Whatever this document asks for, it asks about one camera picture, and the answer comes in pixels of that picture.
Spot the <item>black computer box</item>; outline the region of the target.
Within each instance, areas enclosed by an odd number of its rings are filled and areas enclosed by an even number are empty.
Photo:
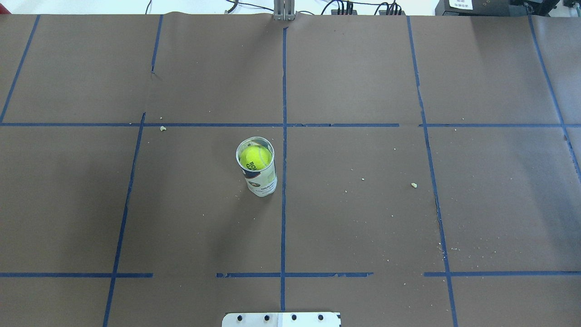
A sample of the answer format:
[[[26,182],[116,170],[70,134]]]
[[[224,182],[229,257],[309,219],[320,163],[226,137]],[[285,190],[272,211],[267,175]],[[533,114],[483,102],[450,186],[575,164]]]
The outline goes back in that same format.
[[[436,16],[527,16],[527,8],[510,0],[440,0],[434,8]]]

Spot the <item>yellow tennis ball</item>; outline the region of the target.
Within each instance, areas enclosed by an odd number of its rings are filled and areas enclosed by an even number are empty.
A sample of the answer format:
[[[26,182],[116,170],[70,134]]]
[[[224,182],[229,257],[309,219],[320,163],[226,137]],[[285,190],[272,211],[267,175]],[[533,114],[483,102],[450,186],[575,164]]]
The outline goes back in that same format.
[[[251,145],[239,155],[239,163],[247,170],[266,169],[272,160],[270,150],[262,145]]]

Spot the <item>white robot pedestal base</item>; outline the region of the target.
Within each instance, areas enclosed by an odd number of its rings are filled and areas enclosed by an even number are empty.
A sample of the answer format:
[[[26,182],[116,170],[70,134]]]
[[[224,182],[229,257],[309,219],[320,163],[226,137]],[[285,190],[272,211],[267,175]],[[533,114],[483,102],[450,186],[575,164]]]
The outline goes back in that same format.
[[[339,312],[241,312],[228,313],[222,327],[340,327]]]

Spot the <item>aluminium frame post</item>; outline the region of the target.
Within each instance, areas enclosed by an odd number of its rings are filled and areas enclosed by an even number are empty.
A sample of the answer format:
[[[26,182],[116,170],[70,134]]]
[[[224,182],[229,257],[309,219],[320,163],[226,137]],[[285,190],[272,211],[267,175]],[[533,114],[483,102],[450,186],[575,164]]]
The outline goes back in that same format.
[[[274,0],[273,19],[276,21],[292,21],[296,19],[295,0]]]

